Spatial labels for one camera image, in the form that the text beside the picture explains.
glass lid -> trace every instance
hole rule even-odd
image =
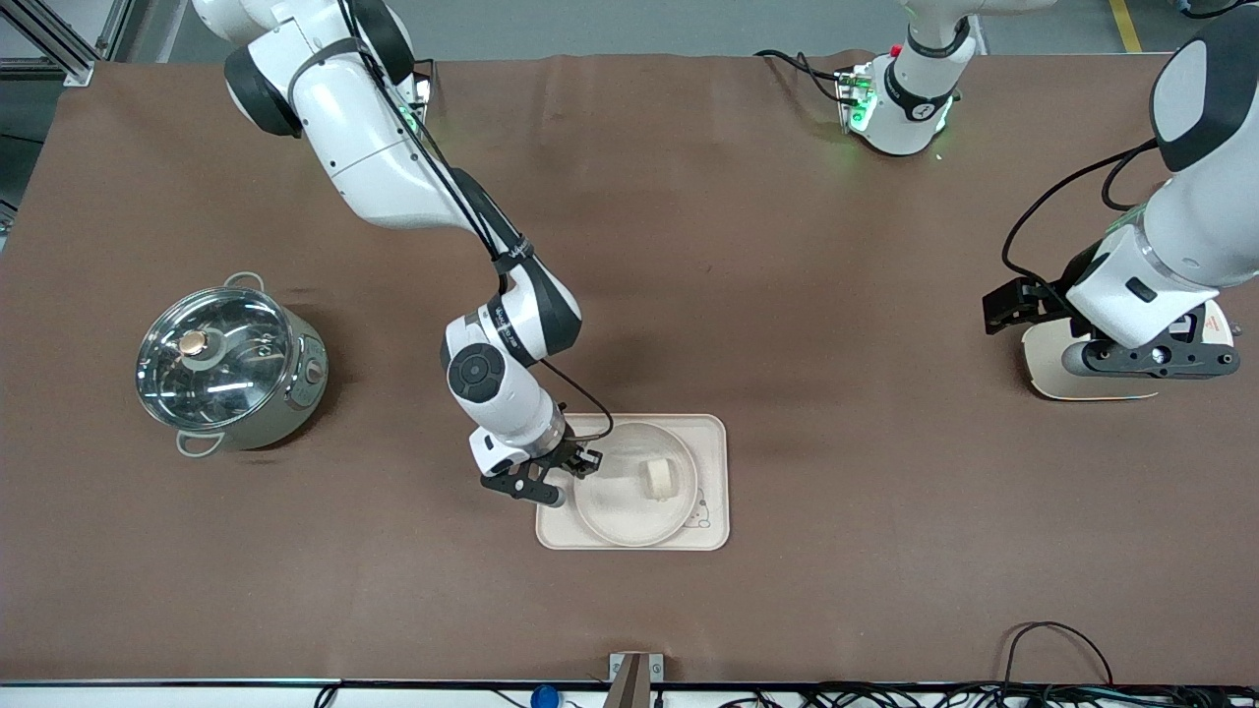
[[[288,372],[288,319],[257,290],[214,287],[154,323],[136,360],[149,413],[178,428],[225,426],[266,403]]]

pot lid knob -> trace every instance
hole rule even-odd
[[[196,357],[210,345],[210,339],[201,330],[193,330],[179,338],[179,353],[184,357]]]

beige tray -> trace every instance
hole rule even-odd
[[[573,503],[572,476],[553,471],[546,481],[564,490],[568,501],[559,509],[538,506],[534,529],[538,540],[554,551],[716,551],[730,537],[730,488],[726,474],[725,426],[715,416],[624,413],[617,421],[642,421],[657,425],[676,435],[691,455],[699,477],[699,496],[690,519],[667,539],[645,548],[614,545],[598,535],[577,511]],[[574,413],[568,416],[577,435],[589,435],[603,428],[601,414]],[[598,443],[592,445],[598,450]]]

robotic arm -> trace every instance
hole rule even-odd
[[[840,121],[875,150],[913,155],[944,130],[957,79],[978,45],[969,15],[1019,15],[1058,0],[896,0],[909,13],[904,48],[840,76]]]
[[[1151,94],[1151,122],[1172,178],[1073,260],[1049,283],[1053,292],[1016,278],[986,296],[990,334],[1070,317],[1076,341],[1063,351],[1063,367],[1081,377],[1236,370],[1214,299],[1259,272],[1255,37],[1259,6],[1241,6],[1168,60]]]
[[[582,311],[485,189],[449,168],[432,142],[398,16],[381,0],[193,5],[212,31],[242,44],[224,64],[237,107],[267,132],[305,134],[355,214],[384,228],[451,226],[481,239],[499,292],[446,328],[447,383],[478,426],[468,441],[482,485],[563,504],[560,490],[544,481],[546,470],[584,476],[601,455],[574,437],[528,367],[573,345]],[[533,466],[541,469],[538,479],[529,475]]]

stainless steel pot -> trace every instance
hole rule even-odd
[[[257,281],[244,287],[240,281]],[[136,360],[136,392],[171,426],[188,457],[277,442],[324,396],[327,353],[305,320],[263,292],[257,273],[194,292],[149,328]],[[204,441],[204,450],[189,448]]]

